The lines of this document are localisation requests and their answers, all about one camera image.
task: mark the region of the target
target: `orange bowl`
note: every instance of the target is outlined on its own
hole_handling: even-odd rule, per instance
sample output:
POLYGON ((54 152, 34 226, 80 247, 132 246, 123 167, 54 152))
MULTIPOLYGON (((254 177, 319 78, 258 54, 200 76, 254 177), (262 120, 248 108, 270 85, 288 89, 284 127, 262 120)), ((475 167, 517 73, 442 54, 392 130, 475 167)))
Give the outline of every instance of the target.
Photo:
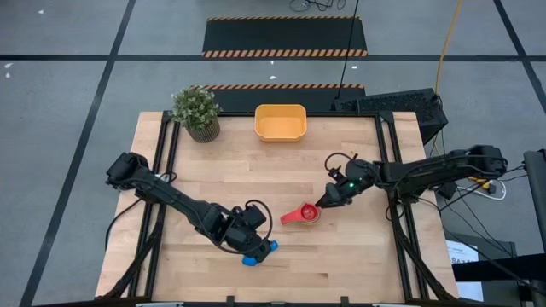
POLYGON ((254 129, 263 142, 297 142, 307 131, 307 112, 302 105, 268 105, 256 108, 254 129))

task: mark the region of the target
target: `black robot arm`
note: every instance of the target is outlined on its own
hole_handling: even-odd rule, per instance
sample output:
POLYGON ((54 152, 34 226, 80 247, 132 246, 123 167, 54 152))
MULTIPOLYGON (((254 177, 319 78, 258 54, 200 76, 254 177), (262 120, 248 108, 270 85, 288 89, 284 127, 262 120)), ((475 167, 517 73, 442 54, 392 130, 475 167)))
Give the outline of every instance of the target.
POLYGON ((399 200, 416 202, 428 188, 466 177, 497 179, 508 166, 498 148, 477 145, 467 150, 454 150, 447 154, 423 159, 412 163, 373 162, 346 156, 345 175, 340 167, 328 169, 328 175, 335 183, 326 185, 324 196, 316 203, 321 208, 349 205, 352 197, 376 186, 393 191, 399 200))
POLYGON ((193 200, 159 179, 141 155, 122 153, 108 169, 107 175, 106 183, 114 188, 134 188, 135 195, 148 203, 164 203, 177 209, 212 244, 226 252, 243 254, 246 265, 261 263, 277 247, 275 241, 268 240, 270 231, 263 239, 256 233, 266 218, 255 205, 247 202, 244 209, 236 206, 230 211, 219 204, 193 200), (221 247, 223 242, 233 250, 221 247))

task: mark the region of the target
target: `wooden table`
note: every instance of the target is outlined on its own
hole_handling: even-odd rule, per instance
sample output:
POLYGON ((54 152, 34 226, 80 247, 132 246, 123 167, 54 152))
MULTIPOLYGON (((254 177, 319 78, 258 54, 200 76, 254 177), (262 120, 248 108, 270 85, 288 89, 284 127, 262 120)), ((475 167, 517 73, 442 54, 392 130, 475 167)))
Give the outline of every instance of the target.
MULTIPOLYGON (((150 164, 160 118, 161 113, 141 113, 131 148, 150 164)), ((415 115, 395 113, 395 124, 404 162, 424 159, 415 115)), ((174 165, 178 179, 173 185, 196 200, 229 209, 249 199, 262 200, 272 210, 271 239, 278 241, 279 249, 259 266, 243 266, 241 255, 219 251, 193 230, 183 214, 169 207, 153 300, 223 302, 235 295, 238 302, 339 302, 340 296, 348 296, 352 303, 403 302, 384 191, 370 188, 350 206, 327 209, 312 226, 282 226, 279 221, 284 213, 304 201, 315 202, 324 193, 325 183, 331 181, 323 166, 329 154, 342 151, 380 160, 374 120, 308 118, 307 133, 298 143, 261 142, 253 125, 253 118, 221 118, 220 136, 208 144, 194 142, 182 128, 174 165)), ((383 125, 383 130, 390 151, 388 127, 383 125)), ((346 159, 336 157, 329 163, 345 165, 346 159)), ((435 202, 431 192, 422 197, 435 202)), ((122 193, 116 214, 134 199, 132 192, 122 193)), ((142 211, 140 205, 114 225, 97 295, 106 293, 134 258, 142 211)), ((458 296, 437 210, 422 202, 414 204, 413 211, 423 260, 448 292, 458 296)), ((259 233, 266 230, 267 223, 259 233)), ((408 268, 417 297, 409 258, 408 268)))

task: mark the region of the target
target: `potted plant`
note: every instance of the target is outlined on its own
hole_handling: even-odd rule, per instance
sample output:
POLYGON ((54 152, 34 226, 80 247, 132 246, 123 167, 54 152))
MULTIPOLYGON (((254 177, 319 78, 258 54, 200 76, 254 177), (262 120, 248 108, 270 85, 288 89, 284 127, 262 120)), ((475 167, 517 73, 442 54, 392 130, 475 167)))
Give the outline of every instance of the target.
POLYGON ((180 122, 196 142, 211 142, 220 133, 214 93, 202 87, 190 88, 172 95, 172 120, 180 122))

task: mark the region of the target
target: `plant pot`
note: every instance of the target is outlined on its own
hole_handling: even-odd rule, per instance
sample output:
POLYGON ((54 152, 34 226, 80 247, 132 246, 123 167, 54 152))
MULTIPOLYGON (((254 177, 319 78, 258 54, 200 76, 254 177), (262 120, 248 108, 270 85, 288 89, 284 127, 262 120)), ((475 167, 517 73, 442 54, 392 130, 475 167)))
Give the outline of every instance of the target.
POLYGON ((196 142, 212 142, 220 134, 220 123, 215 118, 208 127, 204 129, 193 130, 186 127, 186 130, 196 142))

